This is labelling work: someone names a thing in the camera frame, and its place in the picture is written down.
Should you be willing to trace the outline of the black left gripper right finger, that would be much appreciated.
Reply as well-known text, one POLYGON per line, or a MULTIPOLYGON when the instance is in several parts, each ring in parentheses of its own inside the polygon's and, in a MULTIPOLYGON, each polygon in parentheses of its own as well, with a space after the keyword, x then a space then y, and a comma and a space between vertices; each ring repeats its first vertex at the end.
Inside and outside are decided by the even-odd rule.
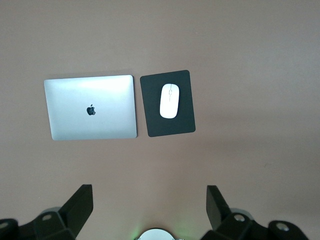
POLYGON ((247 213, 231 210, 216 185, 206 188, 206 213, 212 229, 202 240, 309 240, 291 222, 273 220, 264 227, 247 213))

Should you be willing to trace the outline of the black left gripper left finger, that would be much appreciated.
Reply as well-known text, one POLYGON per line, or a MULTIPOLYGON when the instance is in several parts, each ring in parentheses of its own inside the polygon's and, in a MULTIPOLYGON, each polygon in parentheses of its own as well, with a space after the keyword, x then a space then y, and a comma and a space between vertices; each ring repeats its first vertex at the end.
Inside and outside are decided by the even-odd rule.
POLYGON ((0 240, 76 240, 92 211, 93 187, 83 184, 63 206, 48 208, 29 223, 0 219, 0 240))

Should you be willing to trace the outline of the white computer mouse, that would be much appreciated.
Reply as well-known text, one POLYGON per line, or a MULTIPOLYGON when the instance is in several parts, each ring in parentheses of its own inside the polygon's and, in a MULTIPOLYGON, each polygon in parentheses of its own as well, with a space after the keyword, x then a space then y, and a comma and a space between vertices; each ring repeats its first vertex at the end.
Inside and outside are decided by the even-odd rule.
POLYGON ((177 116, 179 108, 180 89, 176 84, 167 83, 162 87, 160 96, 159 113, 165 119, 177 116))

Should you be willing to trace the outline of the black mouse pad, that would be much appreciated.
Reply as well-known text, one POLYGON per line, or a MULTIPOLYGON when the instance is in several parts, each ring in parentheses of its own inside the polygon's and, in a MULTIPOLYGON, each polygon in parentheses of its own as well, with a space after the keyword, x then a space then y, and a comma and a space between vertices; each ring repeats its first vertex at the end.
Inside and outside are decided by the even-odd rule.
POLYGON ((180 70, 145 75, 140 78, 142 99, 149 137, 193 133, 196 130, 190 72, 180 70), (161 103, 177 96, 170 118, 161 113, 161 103))

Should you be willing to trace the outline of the silver laptop with apple logo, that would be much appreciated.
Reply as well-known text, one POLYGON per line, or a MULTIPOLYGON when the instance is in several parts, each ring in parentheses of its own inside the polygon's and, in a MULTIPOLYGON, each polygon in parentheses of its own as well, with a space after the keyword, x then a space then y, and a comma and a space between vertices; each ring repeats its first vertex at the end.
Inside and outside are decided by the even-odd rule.
POLYGON ((44 90, 53 140, 137 137, 132 75, 47 79, 44 90))

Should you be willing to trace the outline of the brown table cover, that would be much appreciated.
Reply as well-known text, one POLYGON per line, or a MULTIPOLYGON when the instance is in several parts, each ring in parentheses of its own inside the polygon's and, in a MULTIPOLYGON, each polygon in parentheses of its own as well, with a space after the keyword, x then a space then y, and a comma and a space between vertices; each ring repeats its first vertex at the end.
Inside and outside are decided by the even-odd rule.
POLYGON ((0 0, 0 219, 91 184, 78 240, 199 240, 206 188, 320 240, 320 0, 0 0), (195 131, 150 137, 140 79, 188 70, 195 131), (54 141, 44 80, 132 75, 135 139, 54 141))

